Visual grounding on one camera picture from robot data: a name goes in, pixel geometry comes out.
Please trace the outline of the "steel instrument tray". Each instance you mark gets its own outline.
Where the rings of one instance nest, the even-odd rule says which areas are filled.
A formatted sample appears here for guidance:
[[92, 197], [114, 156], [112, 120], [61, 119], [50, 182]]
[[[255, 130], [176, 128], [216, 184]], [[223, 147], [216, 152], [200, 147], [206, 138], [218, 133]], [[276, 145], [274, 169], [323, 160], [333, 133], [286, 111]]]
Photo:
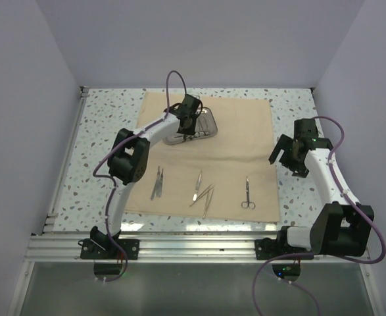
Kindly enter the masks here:
[[[212, 133], [211, 137], [215, 136], [218, 133], [218, 127], [212, 111], [208, 107], [203, 107], [201, 111], [200, 110], [197, 111], [197, 114], [199, 114], [199, 116], [197, 118], [196, 125], [195, 125], [195, 133], [198, 131], [208, 130], [209, 132]], [[178, 144], [186, 143], [182, 140], [183, 135], [185, 134], [180, 134], [180, 133], [172, 134], [171, 136], [164, 138], [163, 142], [166, 145], [178, 145]]]

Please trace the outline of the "beige cloth wrap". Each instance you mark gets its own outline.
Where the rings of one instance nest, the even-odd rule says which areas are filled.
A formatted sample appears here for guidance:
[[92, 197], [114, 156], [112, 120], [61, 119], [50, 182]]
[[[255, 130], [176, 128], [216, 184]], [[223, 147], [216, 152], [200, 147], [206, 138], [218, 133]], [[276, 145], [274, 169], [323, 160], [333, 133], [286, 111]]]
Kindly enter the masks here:
[[[178, 145], [154, 145], [126, 212], [202, 218], [206, 195], [190, 207], [202, 170], [199, 194], [215, 185], [206, 219], [278, 222], [276, 168], [268, 161], [274, 148], [269, 102], [209, 96], [202, 96], [201, 101], [212, 111], [218, 133]], [[151, 200], [158, 167], [164, 169], [162, 196]], [[246, 177], [255, 209], [241, 207]]]

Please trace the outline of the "steel scissors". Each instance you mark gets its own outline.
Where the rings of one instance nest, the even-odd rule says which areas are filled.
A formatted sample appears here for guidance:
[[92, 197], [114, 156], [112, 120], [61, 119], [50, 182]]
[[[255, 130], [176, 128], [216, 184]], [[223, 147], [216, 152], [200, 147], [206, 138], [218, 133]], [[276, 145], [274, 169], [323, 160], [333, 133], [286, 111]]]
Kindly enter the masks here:
[[255, 209], [255, 202], [251, 201], [249, 177], [245, 181], [245, 201], [241, 202], [241, 207], [244, 209]]
[[205, 130], [205, 131], [198, 131], [194, 133], [194, 135], [183, 135], [182, 140], [184, 142], [188, 142], [188, 141], [198, 140], [201, 138], [207, 138], [211, 136], [212, 136], [212, 133], [209, 132], [208, 130]]

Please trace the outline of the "steel tweezers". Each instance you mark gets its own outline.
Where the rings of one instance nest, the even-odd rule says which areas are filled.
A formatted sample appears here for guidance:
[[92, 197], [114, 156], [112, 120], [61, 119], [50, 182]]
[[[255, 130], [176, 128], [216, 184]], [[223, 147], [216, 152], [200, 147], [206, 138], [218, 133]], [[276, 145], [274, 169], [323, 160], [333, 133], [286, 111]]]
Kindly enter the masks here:
[[196, 200], [198, 198], [198, 195], [199, 195], [199, 188], [200, 188], [200, 185], [201, 185], [202, 174], [203, 174], [203, 171], [201, 170], [200, 173], [199, 173], [199, 176], [197, 178], [197, 181], [196, 181], [195, 191], [194, 191], [194, 194], [193, 194], [193, 202], [196, 202]]
[[197, 203], [203, 196], [205, 196], [207, 193], [209, 193], [209, 191], [211, 191], [211, 189], [213, 189], [215, 187], [215, 185], [209, 185], [203, 192], [201, 192], [198, 196], [197, 196], [197, 198], [196, 198], [196, 200], [195, 201], [193, 201], [193, 203], [190, 205], [190, 207], [192, 206], [192, 205], [194, 205], [195, 203]]
[[210, 189], [207, 192], [207, 194], [206, 194], [206, 201], [205, 201], [205, 208], [204, 208], [204, 212], [203, 212], [203, 219], [205, 219], [206, 214], [208, 212], [208, 209], [210, 207], [210, 203], [212, 201], [213, 193], [214, 193], [214, 188]]

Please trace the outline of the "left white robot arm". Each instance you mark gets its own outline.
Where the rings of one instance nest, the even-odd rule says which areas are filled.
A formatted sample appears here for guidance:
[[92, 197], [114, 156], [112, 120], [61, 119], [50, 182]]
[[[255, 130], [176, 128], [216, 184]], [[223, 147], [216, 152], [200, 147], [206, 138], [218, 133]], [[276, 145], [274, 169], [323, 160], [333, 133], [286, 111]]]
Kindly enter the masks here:
[[95, 249], [104, 258], [114, 257], [119, 250], [115, 239], [120, 233], [122, 215], [136, 182], [145, 174], [150, 149], [175, 133], [193, 135], [203, 103], [186, 94], [181, 102], [169, 105], [155, 120], [135, 130], [121, 129], [111, 151], [93, 170], [95, 178], [112, 181], [105, 205], [103, 223], [97, 230], [106, 236], [98, 239]]

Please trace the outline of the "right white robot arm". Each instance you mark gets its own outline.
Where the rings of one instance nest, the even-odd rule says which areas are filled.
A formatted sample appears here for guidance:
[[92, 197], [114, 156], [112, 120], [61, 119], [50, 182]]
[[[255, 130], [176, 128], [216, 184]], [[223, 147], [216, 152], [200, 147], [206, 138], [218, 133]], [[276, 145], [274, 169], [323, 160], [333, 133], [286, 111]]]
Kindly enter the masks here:
[[362, 205], [349, 190], [332, 153], [333, 145], [321, 138], [316, 121], [302, 118], [294, 122], [293, 137], [281, 135], [269, 162], [278, 160], [298, 178], [311, 175], [322, 210], [311, 227], [283, 226], [276, 236], [275, 250], [282, 258], [298, 251], [315, 255], [360, 257], [364, 254], [374, 218], [369, 205]]

